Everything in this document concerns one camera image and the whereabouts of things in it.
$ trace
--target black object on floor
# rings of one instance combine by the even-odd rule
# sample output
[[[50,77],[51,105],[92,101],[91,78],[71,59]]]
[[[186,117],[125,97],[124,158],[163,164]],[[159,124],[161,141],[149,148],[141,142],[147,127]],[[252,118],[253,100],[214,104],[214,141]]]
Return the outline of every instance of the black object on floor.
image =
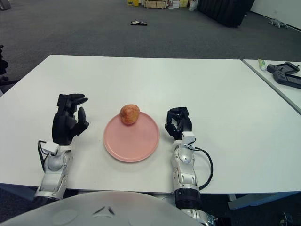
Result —
[[[254,0],[199,0],[198,9],[229,27],[241,25]]]
[[[2,59],[3,58],[2,48],[3,48],[3,45],[0,45],[0,74],[5,74],[6,68],[8,67],[8,62],[6,62],[5,60]]]
[[[0,10],[11,9],[11,5],[8,0],[0,0]]]
[[[131,25],[134,25],[134,26],[137,26],[137,25],[147,26],[147,22],[145,22],[145,21],[132,21]]]

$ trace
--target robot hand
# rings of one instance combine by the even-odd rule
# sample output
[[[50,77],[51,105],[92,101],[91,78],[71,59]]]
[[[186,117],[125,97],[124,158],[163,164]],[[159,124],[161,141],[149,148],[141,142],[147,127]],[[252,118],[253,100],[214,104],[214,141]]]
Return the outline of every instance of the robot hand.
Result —
[[[176,207],[205,226],[216,226],[217,218],[201,210],[200,189],[206,187],[213,176],[213,164],[209,154],[194,146],[196,141],[192,132],[192,123],[189,119],[186,107],[170,109],[167,113],[165,129],[173,136],[174,154],[172,156],[173,184]],[[209,158],[211,174],[208,181],[198,186],[198,180],[194,171],[194,151],[202,151]]]
[[[89,123],[86,121],[86,114],[82,107],[78,111],[78,122],[74,117],[77,105],[86,102],[84,94],[60,94],[52,124],[52,140],[59,145],[69,145],[75,135],[80,135],[85,131]]]
[[[71,153],[73,137],[80,135],[89,126],[82,107],[78,110],[78,122],[74,113],[77,105],[87,100],[83,94],[60,94],[57,102],[58,111],[52,125],[53,141],[38,142],[39,156],[45,175],[35,197],[51,200],[63,198],[67,187],[68,170],[73,160]]]

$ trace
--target gray carpet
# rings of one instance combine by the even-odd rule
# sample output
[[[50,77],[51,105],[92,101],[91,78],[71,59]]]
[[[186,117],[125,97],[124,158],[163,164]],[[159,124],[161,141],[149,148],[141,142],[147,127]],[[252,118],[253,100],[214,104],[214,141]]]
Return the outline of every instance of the gray carpet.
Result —
[[[24,77],[50,54],[301,61],[301,32],[278,29],[253,13],[235,29],[198,11],[128,7],[125,0],[10,3],[11,10],[0,11],[0,44],[11,80]],[[148,26],[130,26],[132,20]],[[28,201],[0,192],[0,222],[28,210]],[[275,226],[284,211],[300,224],[301,194],[242,210],[229,210],[225,195],[205,195],[204,210],[231,217],[233,226]]]

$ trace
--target table leg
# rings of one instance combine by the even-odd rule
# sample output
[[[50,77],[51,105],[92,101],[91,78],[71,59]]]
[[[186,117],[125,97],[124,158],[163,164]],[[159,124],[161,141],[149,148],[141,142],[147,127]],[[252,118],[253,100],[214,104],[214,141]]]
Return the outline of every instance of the table leg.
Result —
[[[0,184],[0,189],[8,191],[29,201],[33,200],[34,194],[36,193],[36,191],[31,189],[30,187],[21,185]]]
[[[229,194],[228,207],[230,210],[237,210],[247,206],[259,206],[268,202],[282,199],[298,192],[280,192],[267,194],[247,194],[243,197],[236,198],[235,194]]]

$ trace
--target red apple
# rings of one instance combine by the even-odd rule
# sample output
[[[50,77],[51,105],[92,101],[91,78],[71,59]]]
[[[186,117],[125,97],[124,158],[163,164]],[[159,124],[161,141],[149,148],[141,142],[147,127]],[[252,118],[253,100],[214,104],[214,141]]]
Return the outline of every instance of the red apple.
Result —
[[[121,121],[126,124],[133,124],[139,117],[140,109],[137,105],[125,105],[120,110]]]

